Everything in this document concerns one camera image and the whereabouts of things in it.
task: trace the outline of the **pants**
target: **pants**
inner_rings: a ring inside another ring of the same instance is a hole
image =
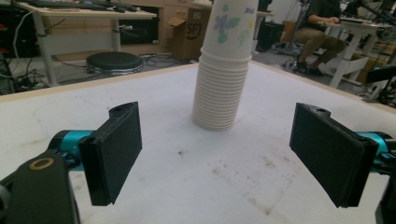
[[[326,49],[318,57],[322,63],[327,63],[332,58],[335,58],[346,47],[344,41],[311,28],[298,30],[295,38],[298,42],[304,44],[302,54],[312,55],[317,49]]]

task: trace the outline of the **person's hand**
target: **person's hand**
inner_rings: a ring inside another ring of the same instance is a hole
[[[330,17],[330,18],[327,18],[326,22],[327,23],[340,23],[340,19],[338,19],[336,17]]]

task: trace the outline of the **black shirt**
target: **black shirt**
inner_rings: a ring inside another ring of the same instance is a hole
[[[340,4],[340,0],[311,0],[299,29],[309,27],[324,32],[326,30],[326,26],[311,23],[308,21],[308,17],[310,15],[316,15],[324,18],[340,17]]]

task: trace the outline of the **black stool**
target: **black stool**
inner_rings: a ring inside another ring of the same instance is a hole
[[[87,58],[88,73],[120,76],[140,72],[142,68],[142,59],[125,52],[102,52]]]

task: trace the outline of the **seated person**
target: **seated person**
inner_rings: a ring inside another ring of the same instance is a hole
[[[304,44],[302,53],[297,57],[297,71],[316,76],[323,76],[318,69],[321,63],[327,63],[344,50],[344,41],[325,35],[326,26],[318,24],[320,21],[339,23],[341,14],[340,0],[311,0],[308,10],[296,32],[295,39]],[[326,49],[323,54],[309,65],[306,58],[317,49]]]

